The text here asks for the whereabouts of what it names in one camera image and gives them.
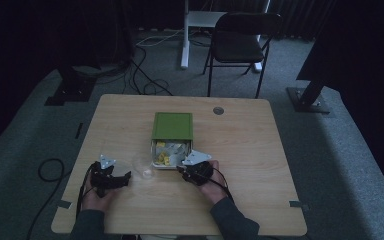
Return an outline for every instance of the open box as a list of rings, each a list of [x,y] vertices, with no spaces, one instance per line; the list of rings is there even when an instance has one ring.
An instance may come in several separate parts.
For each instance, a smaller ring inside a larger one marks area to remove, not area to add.
[[[192,151],[192,113],[156,112],[152,130],[152,165],[176,169]]]

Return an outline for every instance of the dark sleeve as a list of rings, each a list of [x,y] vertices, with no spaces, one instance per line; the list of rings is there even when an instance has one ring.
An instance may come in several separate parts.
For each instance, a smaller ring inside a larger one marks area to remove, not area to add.
[[[245,218],[229,198],[223,198],[210,211],[224,240],[258,239],[258,223]]]
[[[104,235],[104,212],[98,210],[80,211],[73,230],[70,234],[70,240],[101,240]]]

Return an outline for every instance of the human hand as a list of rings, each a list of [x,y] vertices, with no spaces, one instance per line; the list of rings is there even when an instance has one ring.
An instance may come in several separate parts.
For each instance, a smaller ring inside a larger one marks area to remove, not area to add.
[[[82,210],[99,210],[102,212],[106,212],[111,205],[111,202],[115,199],[115,196],[119,192],[120,189],[110,189],[105,191],[105,196],[100,198],[96,191],[92,189],[92,185],[90,183],[91,173],[89,173],[86,186],[85,186],[85,195],[83,196],[82,201]]]
[[[211,160],[208,162],[213,168],[217,170],[219,169],[219,162],[217,160]],[[215,182],[220,183],[222,186],[225,186],[225,180],[218,171],[213,172],[211,179],[214,180]],[[227,197],[226,192],[219,185],[211,181],[208,181],[207,183],[199,186],[198,189],[213,204],[216,204],[218,201]]]

